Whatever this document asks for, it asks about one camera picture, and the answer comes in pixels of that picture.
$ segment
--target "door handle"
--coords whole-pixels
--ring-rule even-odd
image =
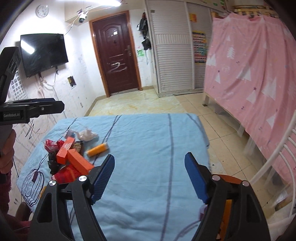
[[[125,51],[128,52],[128,55],[129,55],[129,56],[132,56],[132,53],[131,53],[131,46],[130,46],[130,45],[128,45],[128,48],[127,48]]]

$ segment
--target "red plastic bag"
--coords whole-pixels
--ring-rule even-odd
[[[65,141],[62,141],[62,140],[57,141],[57,146],[59,147],[59,150],[62,148],[64,143]]]
[[[48,152],[58,152],[59,151],[59,146],[56,142],[51,141],[51,140],[46,140],[44,144],[45,150]]]

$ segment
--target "security camera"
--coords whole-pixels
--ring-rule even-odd
[[[80,23],[83,23],[83,22],[84,22],[84,20],[87,18],[87,14],[88,14],[88,11],[87,11],[86,13],[81,12],[81,13],[79,14],[79,22],[80,22]]]

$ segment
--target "door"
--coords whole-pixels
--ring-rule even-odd
[[[193,89],[193,53],[183,1],[149,0],[159,93]]]
[[[139,89],[126,14],[92,24],[109,93]]]
[[[193,34],[194,53],[207,53],[208,46],[210,46],[212,39],[212,18],[210,8],[193,3],[187,3],[187,7],[191,14],[196,15],[196,21],[190,22]],[[206,64],[195,55],[194,78],[196,89],[203,90],[204,88],[205,67]]]

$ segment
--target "human hand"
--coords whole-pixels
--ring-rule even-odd
[[[6,140],[2,150],[1,150],[1,157],[0,157],[0,173],[7,174],[13,167],[12,158],[15,154],[13,149],[13,145],[15,143],[15,138],[17,134],[15,130],[12,129],[10,136]]]

